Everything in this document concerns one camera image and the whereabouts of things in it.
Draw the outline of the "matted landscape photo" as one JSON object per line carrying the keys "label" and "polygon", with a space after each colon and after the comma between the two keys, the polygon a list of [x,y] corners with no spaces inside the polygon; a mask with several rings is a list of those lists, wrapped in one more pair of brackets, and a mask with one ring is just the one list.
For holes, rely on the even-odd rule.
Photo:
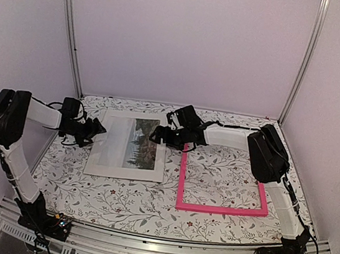
{"label": "matted landscape photo", "polygon": [[85,168],[86,175],[161,183],[165,145],[149,136],[167,123],[165,115],[105,110],[100,122],[106,132],[94,137]]}

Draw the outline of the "pink picture frame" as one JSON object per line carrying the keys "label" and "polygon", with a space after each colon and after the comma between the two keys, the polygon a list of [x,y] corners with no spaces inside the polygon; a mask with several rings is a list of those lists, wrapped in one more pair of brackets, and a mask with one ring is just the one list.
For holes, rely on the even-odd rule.
{"label": "pink picture frame", "polygon": [[184,202],[184,185],[187,171],[187,161],[188,161],[188,144],[185,144],[184,152],[181,157],[180,175],[178,180],[177,198],[175,207],[179,210],[192,211],[192,212],[202,212],[207,214],[216,215],[235,215],[235,216],[245,216],[245,217],[266,217],[268,212],[267,198],[265,193],[265,188],[262,183],[258,183],[258,191],[260,197],[260,208],[259,209],[241,209],[241,208],[231,208],[222,206],[208,206],[203,204],[189,204]]}

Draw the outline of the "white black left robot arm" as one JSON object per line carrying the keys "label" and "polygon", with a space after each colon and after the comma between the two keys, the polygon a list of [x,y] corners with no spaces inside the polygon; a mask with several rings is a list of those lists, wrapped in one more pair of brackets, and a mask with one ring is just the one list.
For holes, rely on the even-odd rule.
{"label": "white black left robot arm", "polygon": [[99,119],[90,119],[82,103],[65,98],[59,109],[34,98],[30,91],[3,89],[0,92],[0,162],[16,192],[21,213],[36,231],[45,231],[50,218],[45,198],[29,170],[22,144],[24,127],[31,120],[63,137],[72,136],[79,147],[91,145],[93,137],[106,132]]}

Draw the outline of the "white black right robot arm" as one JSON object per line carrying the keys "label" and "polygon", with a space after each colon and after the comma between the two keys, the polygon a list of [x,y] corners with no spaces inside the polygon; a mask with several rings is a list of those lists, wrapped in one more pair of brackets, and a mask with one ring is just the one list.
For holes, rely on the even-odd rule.
{"label": "white black right robot arm", "polygon": [[151,142],[180,151],[189,143],[194,148],[221,145],[247,150],[251,173],[269,193],[280,221],[283,247],[277,254],[301,254],[311,234],[300,217],[299,202],[288,179],[288,153],[272,124],[251,128],[218,120],[204,122],[191,105],[169,112],[167,124],[156,126],[149,136]]}

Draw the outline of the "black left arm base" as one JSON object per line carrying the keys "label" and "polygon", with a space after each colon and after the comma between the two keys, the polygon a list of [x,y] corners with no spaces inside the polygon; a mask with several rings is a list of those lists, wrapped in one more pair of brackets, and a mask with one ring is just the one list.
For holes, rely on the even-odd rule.
{"label": "black left arm base", "polygon": [[17,223],[27,229],[38,231],[40,234],[65,242],[70,234],[71,221],[72,219],[63,213],[50,215],[45,211],[26,208],[24,212],[21,212]]}

